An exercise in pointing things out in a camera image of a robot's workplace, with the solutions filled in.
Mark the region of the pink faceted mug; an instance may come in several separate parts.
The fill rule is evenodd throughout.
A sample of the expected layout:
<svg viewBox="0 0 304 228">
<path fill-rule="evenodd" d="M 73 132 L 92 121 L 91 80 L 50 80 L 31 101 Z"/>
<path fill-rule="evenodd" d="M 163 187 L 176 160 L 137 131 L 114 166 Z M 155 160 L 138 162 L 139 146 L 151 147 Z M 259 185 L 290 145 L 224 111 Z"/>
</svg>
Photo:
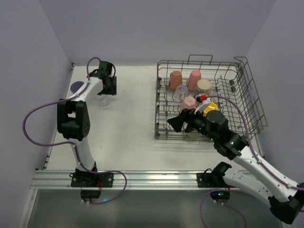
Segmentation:
<svg viewBox="0 0 304 228">
<path fill-rule="evenodd" d="M 183 109 L 194 109 L 198 106 L 197 104 L 197 100 L 194 97 L 191 96 L 187 96 L 184 98 L 184 100 L 181 103 L 180 106 L 180 111 L 182 111 Z"/>
</svg>

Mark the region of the clear textured glass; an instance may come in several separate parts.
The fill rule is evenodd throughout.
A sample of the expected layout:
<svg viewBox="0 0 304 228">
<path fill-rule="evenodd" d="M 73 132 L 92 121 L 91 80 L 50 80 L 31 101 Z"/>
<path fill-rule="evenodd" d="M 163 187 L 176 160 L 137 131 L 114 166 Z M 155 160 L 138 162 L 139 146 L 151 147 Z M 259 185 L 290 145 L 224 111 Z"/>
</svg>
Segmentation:
<svg viewBox="0 0 304 228">
<path fill-rule="evenodd" d="M 97 95 L 95 101 L 100 108 L 105 108 L 108 106 L 108 95 Z"/>
</svg>

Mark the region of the yellow mug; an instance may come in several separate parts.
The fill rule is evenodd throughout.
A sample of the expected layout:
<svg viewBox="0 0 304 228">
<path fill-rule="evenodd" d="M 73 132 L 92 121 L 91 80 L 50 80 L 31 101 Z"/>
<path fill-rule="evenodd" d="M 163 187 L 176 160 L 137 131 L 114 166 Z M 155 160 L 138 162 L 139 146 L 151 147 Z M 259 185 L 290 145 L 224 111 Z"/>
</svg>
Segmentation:
<svg viewBox="0 0 304 228">
<path fill-rule="evenodd" d="M 217 111 L 218 107 L 215 103 L 210 103 L 203 111 L 203 115 L 206 116 L 210 111 Z"/>
</svg>

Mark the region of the lavender plastic cup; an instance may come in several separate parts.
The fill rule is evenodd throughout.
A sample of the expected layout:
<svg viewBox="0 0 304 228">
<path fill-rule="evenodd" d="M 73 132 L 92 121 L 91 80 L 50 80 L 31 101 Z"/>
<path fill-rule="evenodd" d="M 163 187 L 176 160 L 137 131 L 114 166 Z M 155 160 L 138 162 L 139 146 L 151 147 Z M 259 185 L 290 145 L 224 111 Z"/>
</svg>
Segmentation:
<svg viewBox="0 0 304 228">
<path fill-rule="evenodd" d="M 76 81 L 71 84 L 70 86 L 70 91 L 71 93 L 76 93 L 82 86 L 84 85 L 83 81 Z"/>
</svg>

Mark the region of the beige plastic cup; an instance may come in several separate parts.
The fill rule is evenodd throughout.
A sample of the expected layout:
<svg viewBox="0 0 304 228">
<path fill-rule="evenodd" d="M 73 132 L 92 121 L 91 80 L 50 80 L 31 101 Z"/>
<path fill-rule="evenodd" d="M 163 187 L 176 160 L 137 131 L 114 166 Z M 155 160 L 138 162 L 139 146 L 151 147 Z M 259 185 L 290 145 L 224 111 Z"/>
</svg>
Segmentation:
<svg viewBox="0 0 304 228">
<path fill-rule="evenodd" d="M 189 132 L 189 133 L 186 134 L 186 136 L 187 136 L 188 138 L 196 139 L 196 140 L 202 138 L 202 135 L 201 135 L 199 132 L 197 132 L 197 131 Z"/>
</svg>

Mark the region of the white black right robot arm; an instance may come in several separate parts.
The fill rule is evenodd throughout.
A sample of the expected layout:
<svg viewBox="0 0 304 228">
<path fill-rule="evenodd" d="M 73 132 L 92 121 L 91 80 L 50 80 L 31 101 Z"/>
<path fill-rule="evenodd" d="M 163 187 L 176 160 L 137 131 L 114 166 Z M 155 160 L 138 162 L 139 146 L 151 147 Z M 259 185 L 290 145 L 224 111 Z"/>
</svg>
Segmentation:
<svg viewBox="0 0 304 228">
<path fill-rule="evenodd" d="M 187 124 L 187 132 L 195 130 L 209 138 L 219 154 L 251 174 L 241 174 L 230 164 L 220 162 L 210 174 L 202 176 L 203 180 L 220 187 L 236 187 L 265 203 L 281 222 L 294 222 L 304 207 L 303 183 L 291 180 L 265 161 L 245 137 L 229 129 L 228 119 L 220 111 L 210 111 L 203 116 L 184 109 L 167 122 L 177 133 Z"/>
</svg>

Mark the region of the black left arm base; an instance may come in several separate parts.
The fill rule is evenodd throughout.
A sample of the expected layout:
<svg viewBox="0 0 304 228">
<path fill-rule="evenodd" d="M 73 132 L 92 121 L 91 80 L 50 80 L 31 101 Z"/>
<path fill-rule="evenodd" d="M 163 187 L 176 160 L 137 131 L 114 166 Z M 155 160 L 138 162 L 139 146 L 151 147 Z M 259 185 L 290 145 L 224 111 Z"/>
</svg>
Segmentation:
<svg viewBox="0 0 304 228">
<path fill-rule="evenodd" d="M 102 188 L 113 186 L 114 174 L 112 172 L 94 174 L 78 169 L 69 174 L 71 187 L 81 188 L 80 197 L 83 201 L 93 202 L 101 196 Z"/>
</svg>

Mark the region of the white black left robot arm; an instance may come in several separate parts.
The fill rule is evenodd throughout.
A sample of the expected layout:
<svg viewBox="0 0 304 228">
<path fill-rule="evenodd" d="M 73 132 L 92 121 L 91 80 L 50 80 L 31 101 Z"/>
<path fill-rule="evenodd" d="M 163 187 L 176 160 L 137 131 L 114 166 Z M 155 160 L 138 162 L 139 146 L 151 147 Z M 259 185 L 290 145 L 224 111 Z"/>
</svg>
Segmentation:
<svg viewBox="0 0 304 228">
<path fill-rule="evenodd" d="M 115 74 L 113 63 L 100 60 L 98 68 L 87 72 L 87 82 L 72 96 L 57 104 L 57 131 L 72 148 L 77 172 L 98 173 L 87 138 L 91 127 L 88 104 L 96 96 L 116 95 Z"/>
</svg>

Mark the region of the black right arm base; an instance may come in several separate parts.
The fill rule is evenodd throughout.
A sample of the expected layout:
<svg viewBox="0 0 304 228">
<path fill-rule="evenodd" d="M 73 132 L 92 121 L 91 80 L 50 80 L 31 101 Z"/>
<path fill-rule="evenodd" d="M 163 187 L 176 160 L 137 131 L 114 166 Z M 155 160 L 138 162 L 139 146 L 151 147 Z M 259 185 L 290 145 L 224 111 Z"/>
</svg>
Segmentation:
<svg viewBox="0 0 304 228">
<path fill-rule="evenodd" d="M 225 172 L 232 166 L 225 162 L 220 162 L 214 169 L 207 168 L 204 172 L 196 174 L 196 181 L 199 188 L 223 188 L 229 190 L 230 186 L 224 182 Z M 230 199 L 230 193 L 223 190 L 216 190 L 209 194 L 210 197 L 220 203 L 227 203 Z"/>
</svg>

